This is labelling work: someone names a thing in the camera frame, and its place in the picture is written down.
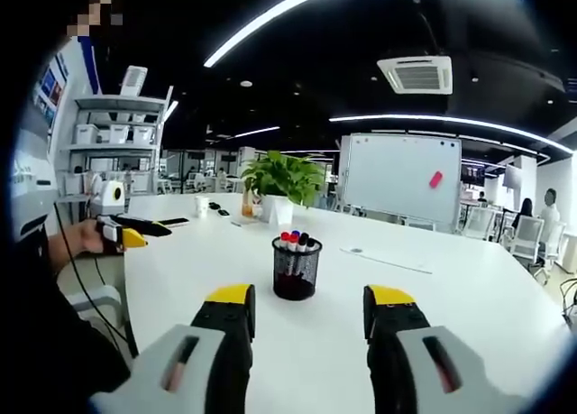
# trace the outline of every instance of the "green plant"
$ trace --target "green plant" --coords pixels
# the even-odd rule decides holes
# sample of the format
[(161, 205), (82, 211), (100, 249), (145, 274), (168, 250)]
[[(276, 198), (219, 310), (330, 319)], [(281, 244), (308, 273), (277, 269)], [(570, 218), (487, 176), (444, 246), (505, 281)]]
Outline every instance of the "green plant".
[(286, 196), (299, 205), (310, 207), (325, 181), (314, 163), (297, 157), (268, 151), (267, 156), (252, 161), (243, 173), (244, 186), (259, 196)]

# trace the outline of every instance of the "white table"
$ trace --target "white table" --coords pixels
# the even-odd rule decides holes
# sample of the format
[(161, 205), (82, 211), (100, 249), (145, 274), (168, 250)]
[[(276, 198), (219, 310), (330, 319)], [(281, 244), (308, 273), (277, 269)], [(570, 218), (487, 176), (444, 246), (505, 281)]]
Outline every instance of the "white table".
[[(238, 194), (209, 194), (240, 214)], [(191, 217), (193, 198), (131, 199), (130, 214)], [(295, 208), (293, 226), (318, 238), (316, 294), (301, 302), (272, 292), (272, 248), (278, 230), (238, 227), (210, 211), (206, 219), (151, 238), (125, 254), (126, 294), (136, 343), (145, 349), (175, 324), (189, 324), (213, 290), (256, 285), (254, 364), (248, 413), (372, 413), (363, 338), (362, 289), (370, 283), (405, 290), (433, 326), (446, 326), (485, 361), (504, 392), (529, 396), (572, 340), (559, 308), (500, 245), (401, 225)], [(373, 262), (341, 248), (380, 251), (424, 274)]]

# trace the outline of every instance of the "white flower pot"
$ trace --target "white flower pot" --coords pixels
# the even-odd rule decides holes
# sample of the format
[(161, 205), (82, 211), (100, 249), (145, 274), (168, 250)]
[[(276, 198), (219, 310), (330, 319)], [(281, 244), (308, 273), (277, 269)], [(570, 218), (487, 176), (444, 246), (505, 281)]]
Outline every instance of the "white flower pot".
[(263, 196), (261, 220), (271, 225), (292, 223), (293, 203), (286, 196)]

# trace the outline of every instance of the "whiteboard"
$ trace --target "whiteboard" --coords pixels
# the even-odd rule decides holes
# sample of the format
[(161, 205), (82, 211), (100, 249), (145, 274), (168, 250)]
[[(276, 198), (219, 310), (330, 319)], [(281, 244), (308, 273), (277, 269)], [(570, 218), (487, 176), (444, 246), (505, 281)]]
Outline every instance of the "whiteboard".
[[(461, 141), (407, 134), (352, 134), (343, 200), (397, 216), (455, 226)], [(437, 172), (436, 187), (429, 184)]]

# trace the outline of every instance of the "paper cup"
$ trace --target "paper cup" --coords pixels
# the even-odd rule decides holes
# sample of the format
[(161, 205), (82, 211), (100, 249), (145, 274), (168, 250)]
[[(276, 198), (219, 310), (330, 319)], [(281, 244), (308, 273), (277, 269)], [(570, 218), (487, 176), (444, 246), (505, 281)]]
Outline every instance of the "paper cup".
[(195, 196), (195, 217), (205, 218), (208, 214), (208, 198), (205, 196)]

